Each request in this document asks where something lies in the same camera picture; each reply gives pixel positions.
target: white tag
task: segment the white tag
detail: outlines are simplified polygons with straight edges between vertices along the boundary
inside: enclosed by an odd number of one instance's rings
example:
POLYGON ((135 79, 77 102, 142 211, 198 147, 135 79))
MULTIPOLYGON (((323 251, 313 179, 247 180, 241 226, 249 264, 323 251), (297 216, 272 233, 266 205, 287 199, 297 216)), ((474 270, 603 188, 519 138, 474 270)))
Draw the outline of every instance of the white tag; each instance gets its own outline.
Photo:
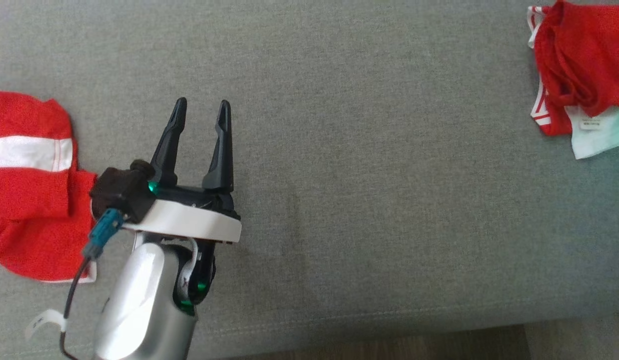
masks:
POLYGON ((54 309, 47 309, 36 316, 25 328, 25 339, 29 341, 41 326, 49 322, 60 326, 61 333, 67 330, 67 319, 63 318, 63 314, 54 309))
POLYGON ((596 117, 582 118, 578 123, 578 127, 581 130, 600 130, 603 128, 603 119, 596 117))

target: gray fabric surface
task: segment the gray fabric surface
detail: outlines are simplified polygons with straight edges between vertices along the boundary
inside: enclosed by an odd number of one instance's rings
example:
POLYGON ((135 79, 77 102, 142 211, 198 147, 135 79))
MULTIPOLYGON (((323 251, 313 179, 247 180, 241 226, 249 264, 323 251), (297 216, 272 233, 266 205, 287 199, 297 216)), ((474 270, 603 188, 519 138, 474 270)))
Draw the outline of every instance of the gray fabric surface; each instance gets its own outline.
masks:
MULTIPOLYGON (((198 184, 232 105, 241 242, 219 246, 191 359, 619 310, 619 148, 574 160, 529 112, 522 0, 0 1, 0 89, 56 98, 79 162, 149 159, 188 98, 198 184)), ((68 332, 82 358, 131 249, 112 240, 68 332)), ((0 360, 60 358, 65 285, 0 267, 0 360)))

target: folded red garment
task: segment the folded red garment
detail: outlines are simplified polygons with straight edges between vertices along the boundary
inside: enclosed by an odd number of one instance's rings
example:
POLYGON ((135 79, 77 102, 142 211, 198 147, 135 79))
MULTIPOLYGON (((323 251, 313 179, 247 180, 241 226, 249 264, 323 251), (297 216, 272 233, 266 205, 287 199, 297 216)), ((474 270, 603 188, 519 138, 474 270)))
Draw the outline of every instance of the folded red garment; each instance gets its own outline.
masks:
POLYGON ((1 265, 34 280, 71 280, 94 224, 95 180, 79 170, 70 117, 55 100, 0 91, 1 265))
POLYGON ((591 117, 619 107, 619 5, 557 1, 538 28, 534 53, 552 104, 580 105, 591 117))

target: black cable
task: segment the black cable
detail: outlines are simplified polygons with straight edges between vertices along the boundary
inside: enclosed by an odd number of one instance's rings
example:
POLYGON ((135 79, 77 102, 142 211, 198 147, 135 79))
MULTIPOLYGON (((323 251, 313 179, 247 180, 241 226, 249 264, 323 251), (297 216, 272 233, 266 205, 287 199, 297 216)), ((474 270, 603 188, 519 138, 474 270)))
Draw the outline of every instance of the black cable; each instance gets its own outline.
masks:
MULTIPOLYGON (((69 293, 67 294, 67 300, 65 301, 65 311, 63 311, 63 319, 67 320, 70 317, 70 309, 72 308, 72 300, 74 300, 74 292, 76 292, 76 287, 79 284, 79 280, 81 280, 81 275, 85 272, 85 270, 90 265, 90 258, 83 258, 83 262, 80 264, 80 268, 74 275, 74 280, 72 280, 71 285, 69 287, 69 293)), ((66 358, 72 360, 79 360, 76 356, 65 350, 65 331, 60 332, 60 339, 58 339, 58 346, 60 346, 60 353, 65 355, 66 358)))

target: robotic arm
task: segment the robotic arm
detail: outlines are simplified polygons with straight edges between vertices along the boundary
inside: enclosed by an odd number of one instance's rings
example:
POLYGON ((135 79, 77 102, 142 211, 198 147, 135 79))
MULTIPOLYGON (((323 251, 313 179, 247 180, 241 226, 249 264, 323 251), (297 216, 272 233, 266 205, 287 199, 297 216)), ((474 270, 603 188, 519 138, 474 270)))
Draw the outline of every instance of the robotic arm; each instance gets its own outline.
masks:
POLYGON ((201 187, 177 185, 174 173, 187 107, 185 98, 176 101, 150 163, 108 168, 90 192, 95 218, 116 210, 125 219, 120 228, 135 232, 131 256, 97 324, 92 360, 186 359, 196 305, 216 273, 216 244, 238 242, 241 236, 231 195, 230 103, 220 104, 218 139, 201 187), (177 241, 188 242, 191 250, 177 241))

